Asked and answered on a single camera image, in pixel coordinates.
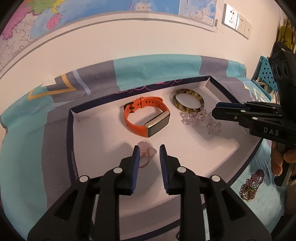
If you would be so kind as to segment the right human hand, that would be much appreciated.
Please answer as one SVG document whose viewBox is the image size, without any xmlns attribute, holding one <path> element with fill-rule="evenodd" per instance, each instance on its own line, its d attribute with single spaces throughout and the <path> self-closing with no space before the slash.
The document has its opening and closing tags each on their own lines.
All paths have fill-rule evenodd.
<svg viewBox="0 0 296 241">
<path fill-rule="evenodd" d="M 289 150 L 284 154 L 281 154 L 278 150 L 278 145 L 276 142 L 272 142 L 271 148 L 271 171 L 274 176 L 280 176 L 283 168 L 284 162 L 293 164 L 296 162 L 296 151 L 295 149 Z"/>
</svg>

